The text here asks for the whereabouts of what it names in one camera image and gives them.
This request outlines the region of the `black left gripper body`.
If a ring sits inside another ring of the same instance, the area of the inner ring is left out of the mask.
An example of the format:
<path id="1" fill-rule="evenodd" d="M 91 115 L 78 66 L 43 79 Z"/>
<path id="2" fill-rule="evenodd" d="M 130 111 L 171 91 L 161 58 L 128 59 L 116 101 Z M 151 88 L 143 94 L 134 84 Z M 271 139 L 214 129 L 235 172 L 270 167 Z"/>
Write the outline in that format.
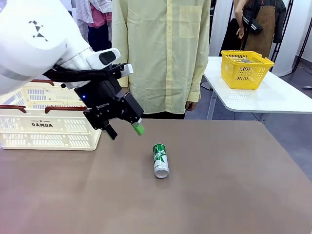
<path id="1" fill-rule="evenodd" d="M 74 91 L 85 104 L 86 109 L 93 109 L 107 120 L 121 119 L 121 98 L 128 93 L 128 90 L 121 88 L 118 81 L 91 81 L 75 88 Z"/>

